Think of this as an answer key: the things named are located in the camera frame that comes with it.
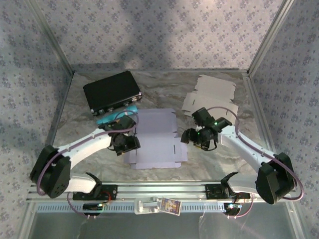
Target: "table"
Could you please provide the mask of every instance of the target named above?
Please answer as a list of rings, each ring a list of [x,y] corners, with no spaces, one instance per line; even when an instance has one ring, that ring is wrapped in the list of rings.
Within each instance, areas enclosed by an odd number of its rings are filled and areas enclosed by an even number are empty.
[[[114,74],[116,72],[74,75],[58,124],[54,147],[74,142],[96,129],[96,120],[101,117],[90,113],[83,86]],[[195,126],[192,118],[183,114],[181,107],[186,93],[194,90],[199,75],[236,83],[233,102],[239,106],[240,130],[260,144],[252,106],[240,72],[133,72],[144,95],[136,103],[138,109],[173,108],[176,110],[178,134],[181,136],[185,129]],[[204,152],[191,144],[188,146],[188,162],[183,162],[180,168],[134,170],[123,162],[123,156],[117,157],[114,152],[104,149],[83,160],[72,170],[74,173],[93,173],[102,181],[220,180],[234,171],[255,173],[250,165],[227,147],[219,145],[213,152]]]

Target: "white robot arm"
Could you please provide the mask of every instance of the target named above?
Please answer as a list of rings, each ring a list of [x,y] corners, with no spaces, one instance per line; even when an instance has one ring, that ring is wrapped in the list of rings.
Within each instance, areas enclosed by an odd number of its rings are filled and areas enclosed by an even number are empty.
[[[257,173],[256,176],[243,176],[238,172],[227,175],[221,183],[229,195],[241,192],[259,194],[267,203],[274,204],[295,188],[297,176],[287,155],[276,155],[264,149],[239,133],[236,126],[225,118],[215,120],[205,108],[197,110],[192,116],[197,129],[186,130],[181,137],[182,142],[192,141],[205,151],[215,150],[217,143],[220,143],[238,153]],[[215,145],[213,149],[209,149],[211,141]]]
[[[294,189],[293,169],[287,155],[275,155],[242,133],[239,135],[236,127],[228,120],[215,120],[205,108],[199,109],[192,116],[198,125],[197,130],[186,130],[181,137],[182,142],[192,141],[195,146],[206,151],[211,151],[209,145],[212,140],[215,148],[216,143],[221,143],[237,152],[257,172],[257,177],[237,172],[227,175],[216,191],[211,189],[209,192],[215,199],[224,199],[236,193],[258,193],[267,203],[274,204]],[[134,125],[135,122],[130,117],[123,116],[118,123],[104,124],[71,144],[59,148],[50,145],[45,147],[30,179],[50,198],[56,198],[64,192],[81,192],[95,198],[101,193],[102,182],[91,173],[71,175],[71,169],[91,154],[111,145],[117,155],[139,148],[136,137],[124,134]]]
[[[118,122],[105,123],[91,134],[65,146],[46,146],[30,174],[30,179],[50,198],[65,192],[81,192],[98,195],[102,182],[93,174],[71,174],[71,169],[91,154],[113,146],[117,155],[140,147],[135,136],[126,133],[134,129],[136,123],[128,116]]]

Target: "glass panel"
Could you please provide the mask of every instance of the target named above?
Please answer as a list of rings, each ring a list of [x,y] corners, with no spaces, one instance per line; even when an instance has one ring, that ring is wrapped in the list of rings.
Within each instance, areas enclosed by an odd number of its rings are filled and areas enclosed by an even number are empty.
[[[246,217],[229,220],[217,213],[111,213],[88,221],[74,213],[37,213],[29,239],[294,239],[288,216],[283,203],[255,204]]]

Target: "teal object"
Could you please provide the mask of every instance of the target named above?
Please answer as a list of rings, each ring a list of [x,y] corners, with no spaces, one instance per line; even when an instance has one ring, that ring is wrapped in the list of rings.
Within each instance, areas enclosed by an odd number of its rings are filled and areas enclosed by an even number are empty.
[[[136,106],[129,106],[125,109],[125,111],[133,111],[135,113],[138,112],[138,108]],[[97,124],[103,124],[103,123],[108,123],[108,122],[111,122],[113,120],[115,120],[115,117],[118,115],[119,112],[117,113],[113,113],[109,116],[105,116],[103,117],[102,119],[99,119],[98,121],[96,121]],[[124,115],[127,115],[127,116],[130,116],[132,115],[133,113],[132,112],[123,112],[123,113],[120,113],[119,116],[117,117],[117,119],[121,118],[122,116]]]

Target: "flattened cardboard box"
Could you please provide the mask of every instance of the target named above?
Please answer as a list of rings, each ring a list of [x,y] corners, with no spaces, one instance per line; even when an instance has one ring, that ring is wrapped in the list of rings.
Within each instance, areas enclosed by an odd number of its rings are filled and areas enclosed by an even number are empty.
[[[136,129],[141,148],[124,154],[132,169],[177,168],[187,161],[187,145],[177,137],[173,109],[139,110]]]
[[[200,93],[201,95],[230,102],[230,100],[234,99],[236,84],[231,81],[200,75],[197,79],[195,90],[193,93]]]
[[[199,110],[202,107],[205,107],[206,109],[208,109],[210,107],[215,107],[215,106],[226,107],[230,109],[231,111],[233,111],[235,114],[237,114],[237,111],[238,111],[238,106],[233,103],[229,103],[223,100],[214,99],[205,95],[200,95],[195,93],[187,93],[186,98],[184,100],[183,107],[181,109],[186,111],[184,113],[185,115],[191,116],[192,113],[194,113],[195,111]],[[219,117],[224,117],[225,119],[235,124],[236,117],[232,113],[224,109],[212,109],[212,110],[209,110],[208,112],[215,119]]]

